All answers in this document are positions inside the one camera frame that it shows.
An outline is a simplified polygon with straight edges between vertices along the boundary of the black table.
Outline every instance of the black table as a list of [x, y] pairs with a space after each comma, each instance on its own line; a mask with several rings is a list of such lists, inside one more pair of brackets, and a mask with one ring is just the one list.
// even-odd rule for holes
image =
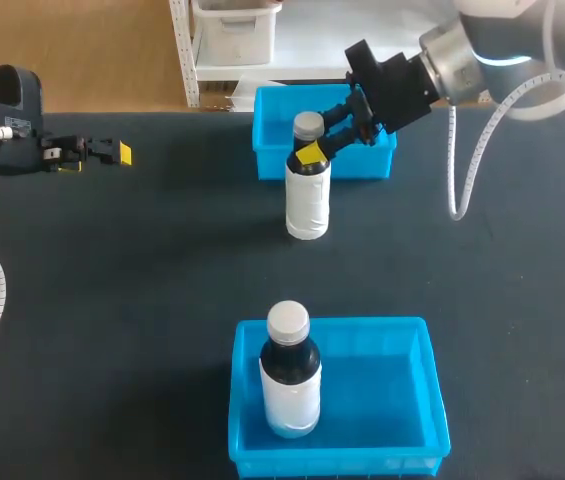
[[[459, 115], [463, 176], [489, 115]], [[565, 479], [565, 114], [505, 122], [466, 219], [446, 213], [446, 112], [401, 132], [388, 182], [337, 183], [291, 241], [248, 115], [60, 115], [131, 169], [0, 178], [0, 479], [235, 478], [238, 321], [428, 322], [451, 432], [442, 479]]]

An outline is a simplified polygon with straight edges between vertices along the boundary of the black bottle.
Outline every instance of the black bottle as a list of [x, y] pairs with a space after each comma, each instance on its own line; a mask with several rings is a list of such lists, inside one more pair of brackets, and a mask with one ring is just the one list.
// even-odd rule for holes
[[260, 376], [267, 421], [285, 438], [307, 435], [320, 418], [322, 363], [309, 329], [309, 314], [297, 302], [280, 302], [269, 312]]
[[323, 135], [324, 118], [319, 113], [303, 112], [295, 117], [293, 151], [285, 175], [286, 229], [299, 240], [315, 240], [329, 228], [331, 162], [324, 158], [304, 165], [296, 155]]

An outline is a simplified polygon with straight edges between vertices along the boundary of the bottle cap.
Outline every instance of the bottle cap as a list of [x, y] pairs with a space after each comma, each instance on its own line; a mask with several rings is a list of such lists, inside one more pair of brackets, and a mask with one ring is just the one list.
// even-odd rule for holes
[[269, 311], [266, 328], [275, 343], [297, 345], [309, 336], [309, 312], [298, 302], [280, 302]]
[[324, 135], [324, 118], [317, 112], [302, 112], [293, 121], [293, 136], [312, 142]]

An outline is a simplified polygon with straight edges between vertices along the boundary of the blue plastic bin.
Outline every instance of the blue plastic bin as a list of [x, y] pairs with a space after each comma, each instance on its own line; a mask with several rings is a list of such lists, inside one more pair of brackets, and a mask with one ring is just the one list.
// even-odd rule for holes
[[238, 325], [229, 456], [240, 477], [435, 475], [450, 450], [446, 414], [421, 318], [312, 319], [322, 357], [320, 421], [304, 438], [266, 422], [259, 355], [266, 321]]
[[[348, 85], [259, 88], [255, 95], [253, 150], [257, 154], [260, 180], [284, 179], [286, 161], [293, 149], [293, 120], [298, 113], [328, 110], [343, 103], [349, 93]], [[331, 177], [388, 178], [396, 146], [396, 135], [386, 132], [380, 133], [373, 147], [362, 143], [349, 145], [333, 161]]]

